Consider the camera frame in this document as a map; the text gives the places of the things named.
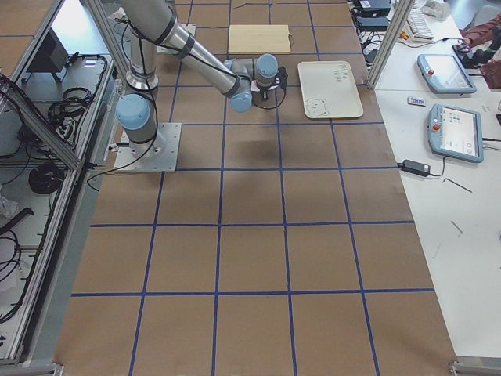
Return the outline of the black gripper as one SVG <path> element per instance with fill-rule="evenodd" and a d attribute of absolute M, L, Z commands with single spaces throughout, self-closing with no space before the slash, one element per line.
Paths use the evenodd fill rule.
<path fill-rule="evenodd" d="M 271 80 L 271 82 L 267 83 L 266 85 L 259 83 L 258 89 L 259 89 L 259 92 L 261 93 L 262 98 L 268 99 L 269 92 L 276 90 L 276 89 L 282 89 L 284 92 L 286 92 L 287 86 L 288 86 L 287 69 L 285 67 L 278 67 L 278 71 L 276 72 L 276 75 Z"/>

